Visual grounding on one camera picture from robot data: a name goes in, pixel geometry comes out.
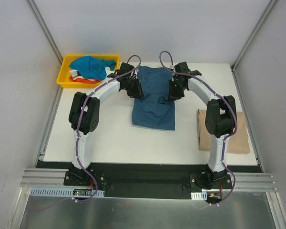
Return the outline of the dark blue t shirt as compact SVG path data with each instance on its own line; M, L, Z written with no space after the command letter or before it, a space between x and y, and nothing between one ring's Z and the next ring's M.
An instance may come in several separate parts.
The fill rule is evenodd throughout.
M159 130L175 130L175 104L168 100L172 74L163 67L138 69L144 98L135 99L132 124Z

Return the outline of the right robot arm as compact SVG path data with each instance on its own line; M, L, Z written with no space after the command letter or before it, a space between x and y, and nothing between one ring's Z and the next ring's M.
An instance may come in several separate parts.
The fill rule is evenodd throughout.
M198 71L191 71L186 62L174 66L169 80L169 101L184 97L184 91L194 92L206 105L205 127L211 135L211 150L205 171L195 179L201 188L216 188L227 176L226 154L229 139L237 131L235 98L215 92Z

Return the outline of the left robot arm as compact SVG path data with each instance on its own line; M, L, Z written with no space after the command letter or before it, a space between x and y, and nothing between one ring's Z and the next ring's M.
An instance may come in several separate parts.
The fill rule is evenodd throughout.
M91 163L95 142L93 132L99 124L101 104L121 90L125 90L130 98L144 98L140 80L136 75L138 68L123 62L120 69L109 74L100 85L88 93L77 92L73 97L68 118L75 136L75 156L72 164L80 169L75 173L74 179L82 186L91 181L91 174L85 169Z

